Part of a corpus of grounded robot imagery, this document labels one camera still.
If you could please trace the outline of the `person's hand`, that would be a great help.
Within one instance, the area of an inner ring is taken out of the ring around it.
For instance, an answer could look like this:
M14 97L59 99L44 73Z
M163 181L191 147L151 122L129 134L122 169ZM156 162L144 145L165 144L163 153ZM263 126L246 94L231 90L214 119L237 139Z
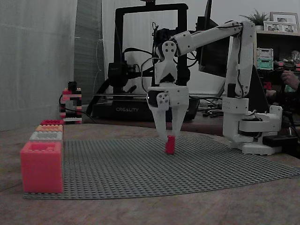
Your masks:
M300 84L299 79L297 78L297 76L294 74L293 71L284 70L281 75L281 80L283 81L284 84L290 86L294 90L297 90Z

